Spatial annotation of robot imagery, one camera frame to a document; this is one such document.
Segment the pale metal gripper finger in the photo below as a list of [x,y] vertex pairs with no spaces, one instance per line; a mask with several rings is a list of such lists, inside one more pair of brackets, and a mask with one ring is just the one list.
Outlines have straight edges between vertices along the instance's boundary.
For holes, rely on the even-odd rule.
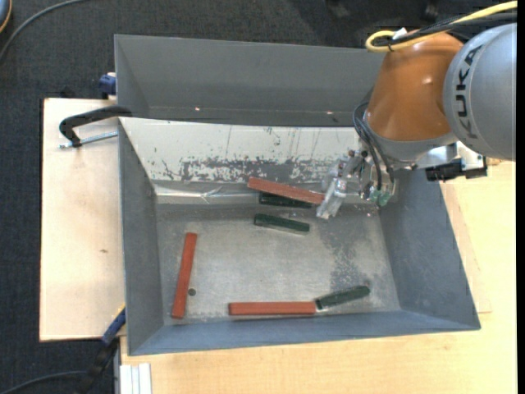
[[340,180],[333,180],[327,187],[325,198],[321,205],[317,207],[316,217],[328,219],[337,214],[341,206]]
[[346,181],[333,181],[327,192],[327,213],[335,216],[347,195]]

